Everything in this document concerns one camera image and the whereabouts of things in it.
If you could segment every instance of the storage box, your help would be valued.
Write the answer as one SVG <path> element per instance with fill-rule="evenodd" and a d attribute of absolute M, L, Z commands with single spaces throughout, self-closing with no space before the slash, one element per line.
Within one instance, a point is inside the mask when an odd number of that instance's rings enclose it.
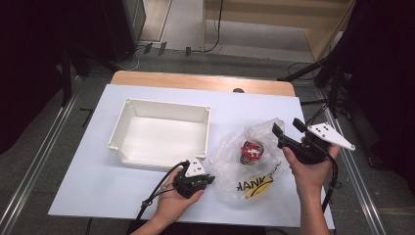
<path fill-rule="evenodd" d="M 126 165 L 167 171 L 206 157 L 209 117 L 210 107 L 127 99 L 108 147 Z"/>

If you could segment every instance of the plastic bag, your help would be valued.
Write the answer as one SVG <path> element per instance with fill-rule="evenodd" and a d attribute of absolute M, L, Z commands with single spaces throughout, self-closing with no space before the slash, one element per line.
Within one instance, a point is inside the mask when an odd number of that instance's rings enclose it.
<path fill-rule="evenodd" d="M 278 148 L 278 138 L 272 133 L 273 124 L 284 130 L 278 118 L 247 126 L 239 133 L 226 136 L 208 161 L 210 173 L 216 176 L 213 183 L 217 193 L 227 198 L 248 199 L 260 194 L 277 180 L 288 167 L 284 154 Z M 246 141 L 263 148 L 258 160 L 243 161 Z"/>

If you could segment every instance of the gray carpet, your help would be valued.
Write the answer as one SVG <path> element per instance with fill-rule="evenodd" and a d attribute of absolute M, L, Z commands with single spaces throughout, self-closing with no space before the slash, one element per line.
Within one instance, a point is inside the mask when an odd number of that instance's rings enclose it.
<path fill-rule="evenodd" d="M 165 71 L 192 74 L 217 74 L 254 77 L 257 79 L 275 79 L 298 70 L 306 65 L 294 65 L 290 62 L 259 60 L 241 57 L 219 56 L 210 54 L 192 54 L 185 57 L 184 52 L 166 51 L 163 56 L 158 50 L 137 55 L 140 60 L 138 71 Z M 131 57 L 122 63 L 126 68 L 136 66 L 136 59 Z M 88 218 L 50 216 L 47 214 L 70 165 L 76 148 L 85 131 L 82 124 L 88 113 L 84 109 L 94 109 L 100 99 L 105 85 L 111 81 L 113 74 L 106 68 L 90 61 L 93 69 L 89 77 L 84 77 L 69 118 L 52 149 L 27 202 L 19 216 L 12 234 L 83 234 Z M 316 100 L 316 90 L 309 81 L 295 81 L 295 90 L 301 101 Z M 62 93 L 58 93 L 32 122 L 19 142 L 8 152 L 0 156 L 0 212 L 6 209 L 10 197 L 19 186 L 27 168 L 35 156 L 43 138 L 56 117 Z M 311 118 L 320 106 L 304 106 L 304 118 Z M 324 116 L 316 122 L 325 120 Z M 356 131 L 345 117 L 339 116 L 346 138 L 357 150 L 353 153 L 361 174 L 377 205 L 382 221 L 389 234 L 413 234 L 415 221 L 415 199 L 410 194 L 406 182 L 393 171 L 379 171 L 369 166 L 363 147 Z M 337 234 L 371 234 L 371 230 L 357 200 L 353 186 L 342 159 L 339 159 L 339 181 L 342 187 L 335 191 L 331 208 Z M 128 220 L 94 218 L 90 234 L 125 234 Z M 286 233 L 299 234 L 297 228 L 280 228 Z M 283 234 L 274 228 L 267 228 L 268 234 Z"/>

